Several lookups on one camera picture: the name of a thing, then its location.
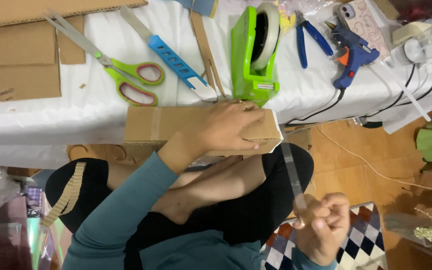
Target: person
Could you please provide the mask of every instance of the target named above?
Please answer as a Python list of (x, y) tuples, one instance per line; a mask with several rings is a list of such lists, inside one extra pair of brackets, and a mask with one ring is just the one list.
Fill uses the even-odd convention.
[[(212, 150), (258, 149), (240, 132), (264, 115), (250, 101), (220, 101), (136, 170), (94, 158), (56, 170), (45, 188), (51, 206), (76, 163), (86, 163), (74, 208), (60, 216), (73, 233), (63, 269), (261, 269), (262, 245), (293, 210), (281, 146), (243, 160), (230, 156), (203, 171), (183, 171)], [(290, 148), (304, 190), (313, 159), (294, 144)], [(348, 199), (341, 193), (304, 199), (307, 210), (295, 214), (311, 219), (294, 223), (292, 262), (300, 270), (334, 269), (349, 230)]]

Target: hot glue gun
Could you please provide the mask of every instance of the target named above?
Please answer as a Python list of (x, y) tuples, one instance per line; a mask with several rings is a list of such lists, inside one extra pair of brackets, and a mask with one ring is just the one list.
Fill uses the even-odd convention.
[(379, 57), (379, 52), (376, 49), (368, 48), (366, 40), (342, 24), (334, 25), (327, 21), (325, 23), (331, 28), (331, 34), (338, 43), (346, 49), (345, 55), (338, 58), (338, 61), (346, 67), (341, 77), (333, 83), (336, 89), (344, 91), (353, 82), (360, 66), (374, 62)]

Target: green tape dispenser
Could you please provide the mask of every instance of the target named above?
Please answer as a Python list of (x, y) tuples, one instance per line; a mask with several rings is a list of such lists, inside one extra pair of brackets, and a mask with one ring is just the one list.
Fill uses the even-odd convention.
[(264, 2), (247, 7), (231, 30), (233, 97), (253, 101), (259, 107), (279, 91), (273, 82), (280, 17), (277, 6)]

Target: smartphone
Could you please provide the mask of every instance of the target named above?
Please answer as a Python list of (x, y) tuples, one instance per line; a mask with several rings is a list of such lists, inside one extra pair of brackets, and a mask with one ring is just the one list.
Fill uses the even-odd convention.
[(372, 64), (390, 55), (389, 46), (364, 0), (342, 4), (336, 10), (336, 14), (351, 31), (368, 41), (369, 48), (379, 51), (379, 58)]

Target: blue pliers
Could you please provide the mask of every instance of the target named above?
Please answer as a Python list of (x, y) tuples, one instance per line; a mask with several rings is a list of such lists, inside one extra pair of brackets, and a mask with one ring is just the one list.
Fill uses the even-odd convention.
[(296, 13), (296, 38), (297, 38), (297, 53), (299, 54), (299, 61), (301, 62), (301, 66), (303, 68), (308, 67), (308, 58), (306, 57), (306, 46), (304, 45), (304, 33), (303, 27), (306, 28), (311, 37), (318, 42), (319, 46), (323, 50), (323, 52), (331, 56), (333, 55), (333, 50), (329, 46), (326, 39), (323, 37), (321, 33), (316, 30), (316, 28), (309, 22), (304, 19), (304, 15), (301, 11), (295, 11)]

